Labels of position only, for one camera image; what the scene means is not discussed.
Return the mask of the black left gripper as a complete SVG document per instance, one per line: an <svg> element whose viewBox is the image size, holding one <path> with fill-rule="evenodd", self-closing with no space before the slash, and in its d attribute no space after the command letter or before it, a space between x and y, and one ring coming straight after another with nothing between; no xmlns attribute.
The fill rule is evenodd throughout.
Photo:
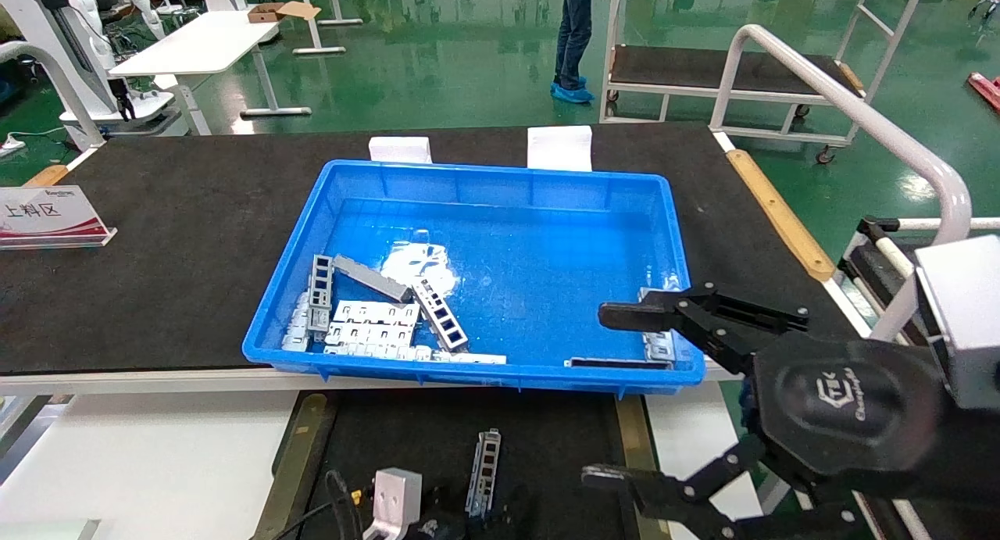
<svg viewBox="0 0 1000 540"><path fill-rule="evenodd" d="M449 487L429 487L422 497L422 519L409 526L407 539L530 539L534 537L538 498L534 488L517 485L505 497L497 519L468 519L465 498Z"/></svg>

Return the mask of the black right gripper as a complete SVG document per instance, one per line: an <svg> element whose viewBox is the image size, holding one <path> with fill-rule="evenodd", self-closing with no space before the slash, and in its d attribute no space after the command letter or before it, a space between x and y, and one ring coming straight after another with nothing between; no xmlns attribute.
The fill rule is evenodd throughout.
<svg viewBox="0 0 1000 540"><path fill-rule="evenodd" d="M615 331L673 331L727 372L751 371L757 430L803 481L883 499L998 505L998 412L960 407L928 348L784 334L809 330L806 306L768 306L714 281L604 302L598 320ZM727 323L783 336L755 354ZM715 507L715 494L764 460L766 443L745 437L686 480L593 464L582 483L618 491L643 517L699 539L852 535L852 512L842 506L739 520Z"/></svg>

